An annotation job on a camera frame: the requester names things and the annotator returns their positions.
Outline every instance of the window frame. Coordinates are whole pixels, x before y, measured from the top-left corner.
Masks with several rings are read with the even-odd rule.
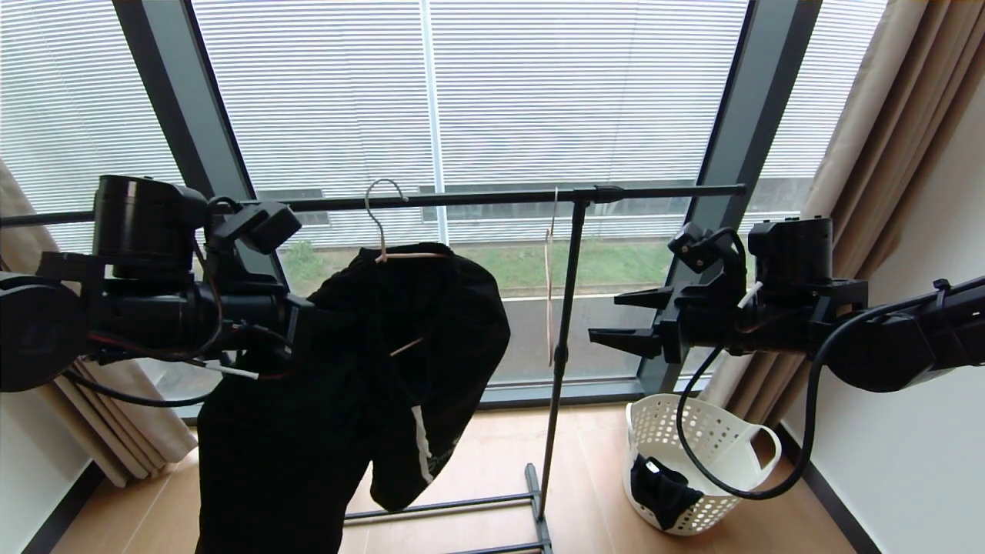
[[[224,195],[254,200],[243,157],[239,152],[197,25],[191,0],[154,2],[113,0],[120,25],[140,72],[148,97],[164,131],[175,162],[189,186],[207,196]],[[738,227],[755,192],[755,185],[772,144],[801,61],[811,39],[821,2],[750,0],[712,126],[695,186],[747,185],[745,196],[692,198],[686,221],[704,228]],[[421,0],[425,41],[429,41],[429,3]],[[426,61],[432,53],[426,48]],[[431,124],[437,114],[430,108]],[[438,135],[432,129],[432,143]],[[440,144],[434,148],[440,168]],[[443,182],[435,190],[443,191]],[[445,210],[436,211],[445,226]],[[241,247],[249,271],[275,276],[287,283],[276,255],[263,256]],[[707,281],[713,271],[694,275],[675,259],[668,285]],[[673,390],[681,367],[660,359],[641,359],[635,378],[565,383],[565,403],[634,400],[645,394]],[[550,402],[550,387],[540,384],[492,385],[483,395],[485,408],[541,406]],[[197,408],[182,410],[194,417]]]

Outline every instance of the curtain fold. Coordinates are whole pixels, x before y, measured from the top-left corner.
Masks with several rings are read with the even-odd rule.
[[[983,36],[981,2],[886,5],[802,211],[834,219],[836,277],[865,279],[892,252],[985,72]],[[746,360],[723,364],[704,397],[772,425],[800,394],[809,365],[789,354]]]
[[[0,215],[32,213],[27,197],[0,160]],[[57,249],[44,227],[0,232],[0,260],[5,271],[33,274],[41,253]],[[111,388],[161,398],[137,362],[101,367],[77,360],[74,367],[87,378]],[[181,461],[197,446],[191,431],[172,410],[117,402],[76,387],[64,378],[39,391],[116,486],[124,486],[133,478],[157,475],[167,463]]]

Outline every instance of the black garment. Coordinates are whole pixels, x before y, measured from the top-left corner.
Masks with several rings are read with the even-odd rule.
[[[688,486],[682,473],[655,457],[639,454],[629,471],[629,490],[633,500],[653,512],[664,529],[673,527],[681,514],[704,496]]]
[[[335,552],[368,463],[371,494],[405,508],[424,491],[413,406],[444,467],[509,340],[492,275],[442,244],[390,248],[448,258],[377,264],[363,250],[309,297],[355,324],[324,329],[292,367],[268,349],[243,366],[278,381],[227,377],[205,401],[200,442],[200,551]],[[389,353],[424,340],[396,357]]]

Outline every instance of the white wall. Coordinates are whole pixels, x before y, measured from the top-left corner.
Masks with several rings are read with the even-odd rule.
[[[985,274],[985,83],[968,108],[870,303]],[[985,552],[985,368],[888,394],[825,371],[813,462],[883,552]],[[799,439],[803,396],[784,419]]]
[[[24,550],[89,461],[37,392],[0,394],[0,554]]]

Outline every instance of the wooden floor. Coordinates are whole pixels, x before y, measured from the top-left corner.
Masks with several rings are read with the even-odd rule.
[[[563,408],[548,500],[558,554],[643,552],[853,552],[810,489],[741,503],[693,537],[663,534],[629,506],[622,488],[622,406]],[[523,468],[542,465],[546,410],[485,412],[473,418],[445,470],[418,504],[526,491]],[[781,463],[771,480],[790,470]],[[191,554],[198,536],[197,452],[152,481],[103,483],[55,554]],[[376,510],[363,481],[350,512]],[[344,553],[437,553],[536,541],[531,510],[517,506],[427,519],[346,527]]]

